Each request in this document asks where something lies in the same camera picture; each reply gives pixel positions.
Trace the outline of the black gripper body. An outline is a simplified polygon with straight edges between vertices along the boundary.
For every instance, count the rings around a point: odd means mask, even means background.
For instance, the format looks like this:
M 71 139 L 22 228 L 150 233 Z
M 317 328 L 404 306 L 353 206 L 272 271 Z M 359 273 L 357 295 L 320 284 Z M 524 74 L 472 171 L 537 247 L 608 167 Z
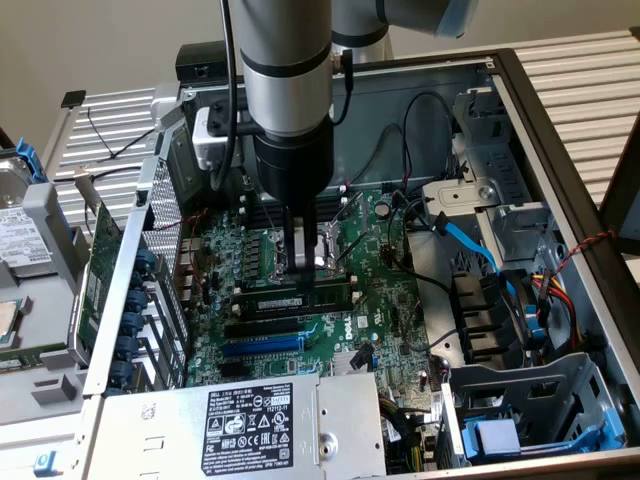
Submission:
M 316 220 L 316 197 L 334 173 L 334 126 L 330 118 L 300 136 L 254 136 L 260 185 L 293 217 Z

